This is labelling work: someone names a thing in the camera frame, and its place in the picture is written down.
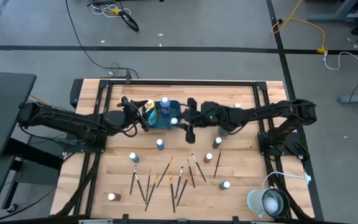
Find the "paint jar lid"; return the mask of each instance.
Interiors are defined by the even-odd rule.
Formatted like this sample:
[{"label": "paint jar lid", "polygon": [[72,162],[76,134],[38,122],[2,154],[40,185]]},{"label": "paint jar lid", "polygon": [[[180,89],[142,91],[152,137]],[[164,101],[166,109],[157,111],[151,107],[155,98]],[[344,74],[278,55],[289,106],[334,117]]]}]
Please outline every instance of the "paint jar lid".
[{"label": "paint jar lid", "polygon": [[109,200],[114,200],[114,199],[116,199],[116,194],[110,193],[110,194],[108,195],[108,198],[109,198]]},{"label": "paint jar lid", "polygon": [[222,143],[222,138],[217,137],[217,138],[215,139],[215,143],[216,143],[216,144],[221,144],[221,143]]},{"label": "paint jar lid", "polygon": [[177,124],[177,123],[178,123],[178,118],[171,119],[171,124]]},{"label": "paint jar lid", "polygon": [[146,106],[153,106],[153,101],[152,100],[148,100],[147,103],[146,103]]},{"label": "paint jar lid", "polygon": [[230,187],[230,182],[229,181],[223,182],[223,187],[224,188],[229,188]]}]

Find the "blue bottle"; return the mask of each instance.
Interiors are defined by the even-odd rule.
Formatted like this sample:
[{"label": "blue bottle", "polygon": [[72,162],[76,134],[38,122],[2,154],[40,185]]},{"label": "blue bottle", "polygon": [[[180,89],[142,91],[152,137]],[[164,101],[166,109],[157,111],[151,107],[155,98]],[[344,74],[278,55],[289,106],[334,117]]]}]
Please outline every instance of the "blue bottle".
[{"label": "blue bottle", "polygon": [[161,105],[161,113],[163,117],[169,117],[169,112],[171,110],[171,102],[170,100],[168,100],[167,97],[163,97],[162,100],[160,101],[160,105]]}]

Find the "gray floor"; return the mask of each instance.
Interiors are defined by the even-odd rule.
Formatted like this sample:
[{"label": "gray floor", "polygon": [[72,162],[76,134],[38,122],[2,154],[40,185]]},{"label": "gray floor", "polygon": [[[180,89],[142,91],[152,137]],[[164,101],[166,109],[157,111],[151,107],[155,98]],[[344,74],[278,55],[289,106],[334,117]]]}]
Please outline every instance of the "gray floor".
[{"label": "gray floor", "polygon": [[[273,0],[277,17],[291,13],[297,0]],[[84,45],[258,47],[274,49],[265,1],[217,0],[125,1],[141,31],[129,30],[121,19],[97,16],[85,0],[69,0],[73,20]],[[303,2],[295,17],[334,11],[337,2]],[[354,48],[351,23],[319,23],[327,33],[327,49]],[[282,31],[286,49],[316,49],[321,34],[308,25],[291,22]],[[10,0],[0,17],[0,45],[72,45],[75,36],[63,1]],[[90,52],[95,61],[136,69],[141,78],[194,78],[223,80],[284,80],[278,54],[223,52]],[[327,221],[358,223],[358,105],[339,105],[358,82],[358,62],[342,57],[342,68],[330,71],[321,55],[287,55],[297,97],[317,104],[318,122],[305,128],[314,174]],[[337,56],[328,63],[337,66]],[[80,51],[0,51],[0,72],[37,75],[32,94],[67,109],[74,78],[105,77],[108,71],[93,65]],[[47,128],[30,132],[55,136]],[[14,137],[26,141],[18,130]],[[24,207],[51,186],[20,184],[14,201]],[[53,195],[28,212],[11,219],[45,217]]]}]

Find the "paintbrush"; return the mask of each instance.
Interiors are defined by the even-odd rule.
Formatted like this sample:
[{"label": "paintbrush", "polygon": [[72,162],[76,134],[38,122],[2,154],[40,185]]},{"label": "paintbrush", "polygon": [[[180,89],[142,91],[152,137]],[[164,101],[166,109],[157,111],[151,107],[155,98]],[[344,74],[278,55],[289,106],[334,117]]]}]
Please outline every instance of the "paintbrush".
[{"label": "paintbrush", "polygon": [[190,172],[190,175],[191,175],[191,181],[193,183],[193,187],[196,188],[196,185],[194,184],[193,173],[191,171],[189,160],[187,160],[187,165],[189,166],[189,172]]},{"label": "paintbrush", "polygon": [[214,179],[215,179],[215,176],[216,176],[216,171],[218,170],[219,160],[221,159],[221,152],[222,152],[222,148],[219,150],[218,162],[216,163]]},{"label": "paintbrush", "polygon": [[146,201],[145,203],[147,203],[147,196],[149,195],[149,185],[150,185],[150,174],[152,172],[152,169],[149,170],[149,179],[147,180],[147,190],[146,190]]},{"label": "paintbrush", "polygon": [[180,173],[179,173],[179,180],[178,180],[178,187],[177,187],[177,192],[175,194],[175,199],[178,197],[178,191],[179,191],[179,184],[180,184],[180,177],[181,177],[181,173],[183,172],[183,166],[180,167]]},{"label": "paintbrush", "polygon": [[175,199],[173,198],[172,171],[169,172],[169,182],[170,182],[170,184],[171,184],[172,207],[173,207],[173,212],[175,213]]},{"label": "paintbrush", "polygon": [[155,176],[154,184],[153,184],[153,187],[152,187],[152,191],[150,192],[150,197],[149,197],[149,199],[147,200],[146,208],[144,209],[145,212],[146,212],[146,210],[147,210],[147,207],[149,206],[150,199],[152,198],[153,191],[154,191],[154,187],[155,187],[155,184],[157,183],[157,180],[158,180],[158,174]]},{"label": "paintbrush", "polygon": [[203,171],[201,171],[200,165],[198,165],[198,162],[196,160],[196,157],[194,156],[194,153],[191,153],[191,156],[193,156],[194,161],[196,162],[196,165],[198,167],[198,170],[200,170],[201,175],[203,176],[204,181],[206,182],[206,179],[204,177]]},{"label": "paintbrush", "polygon": [[144,198],[142,186],[140,186],[139,178],[137,178],[137,174],[135,174],[135,177],[136,177],[137,184],[139,185],[140,192],[142,193],[143,201],[146,201],[146,199]]},{"label": "paintbrush", "polygon": [[129,191],[129,194],[132,194],[132,188],[134,186],[135,174],[136,174],[136,165],[135,165],[134,173],[132,174],[131,191]]},{"label": "paintbrush", "polygon": [[157,184],[157,186],[156,186],[155,188],[158,188],[158,186],[160,185],[161,180],[164,178],[164,175],[165,175],[165,173],[167,172],[168,167],[169,167],[169,165],[170,165],[171,162],[172,162],[172,159],[173,159],[173,157],[172,157],[171,160],[169,161],[169,163],[168,163],[168,165],[167,165],[167,168],[165,168],[164,173],[162,174],[161,179],[160,179],[160,181],[158,182],[158,184]]},{"label": "paintbrush", "polygon": [[183,184],[183,188],[181,189],[181,192],[180,192],[180,195],[179,195],[179,199],[178,199],[178,202],[177,202],[177,206],[179,205],[179,202],[180,202],[180,199],[181,199],[181,195],[183,195],[183,191],[185,190],[185,187],[186,187],[186,184],[187,184],[187,180],[189,179],[189,173],[187,173],[187,177],[186,177],[186,180],[185,180],[185,184]]}]

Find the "wooden tabletop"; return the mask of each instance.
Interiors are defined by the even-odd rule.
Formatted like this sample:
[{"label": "wooden tabletop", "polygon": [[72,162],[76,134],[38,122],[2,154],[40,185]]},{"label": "wooden tabletop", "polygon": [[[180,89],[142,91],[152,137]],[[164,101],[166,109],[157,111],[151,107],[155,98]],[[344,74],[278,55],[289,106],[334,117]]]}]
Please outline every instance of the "wooden tabletop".
[{"label": "wooden tabletop", "polygon": [[[77,113],[93,113],[98,83],[97,79],[84,80],[76,109]],[[282,82],[267,82],[267,88],[271,103],[286,100]],[[255,107],[254,92],[249,86],[114,85],[109,110],[122,109],[116,106],[122,96],[134,101],[146,99],[159,101],[162,97],[167,96],[171,100],[178,100],[182,103],[186,103],[187,98],[193,97],[199,107],[204,101],[215,101],[226,106],[240,103],[243,109]],[[283,118],[275,118],[275,126],[279,126],[283,121]],[[194,144],[188,144],[185,141],[185,132],[181,129],[150,130],[145,133],[138,126],[138,133],[134,138],[128,138],[122,133],[108,137],[106,150],[101,156],[99,165],[91,217],[122,218],[122,215],[127,213],[129,218],[135,219],[232,220],[233,216],[238,216],[240,220],[271,220],[267,216],[259,218],[249,210],[246,203],[247,194],[251,190],[261,189],[262,181],[266,177],[265,162],[260,155],[257,141],[258,131],[258,123],[250,122],[238,134],[224,138],[221,144],[221,160],[215,179],[213,175],[219,149],[213,149],[211,145],[213,139],[218,136],[218,127],[195,128],[196,142]],[[155,143],[157,139],[163,139],[164,150],[157,149]],[[184,167],[180,182],[181,190],[188,173],[187,159],[190,160],[196,187],[193,188],[189,178],[179,206],[176,207],[176,213],[172,208],[168,172],[163,177],[160,187],[154,190],[146,212],[144,211],[145,203],[136,181],[132,195],[129,195],[135,165],[129,159],[130,152],[134,152],[140,157],[140,162],[137,163],[137,173],[144,194],[149,170],[151,169],[151,189],[155,176],[158,174],[161,178],[171,157],[174,158],[168,171],[173,172],[174,192],[177,188],[180,167]],[[209,152],[213,154],[213,158],[209,164],[205,164],[203,158]],[[192,160],[191,153],[195,154],[206,182]],[[76,154],[64,163],[51,214],[62,209],[77,188],[83,158],[83,154]],[[297,158],[283,156],[282,164],[284,172],[304,175],[303,166]],[[220,190],[218,185],[225,180],[229,181],[231,186],[227,190]],[[298,205],[306,214],[313,217],[305,180],[285,177],[285,182],[288,191]],[[122,198],[119,202],[109,201],[109,193],[119,193]],[[87,194],[88,190],[86,189],[81,213],[85,212]]]}]

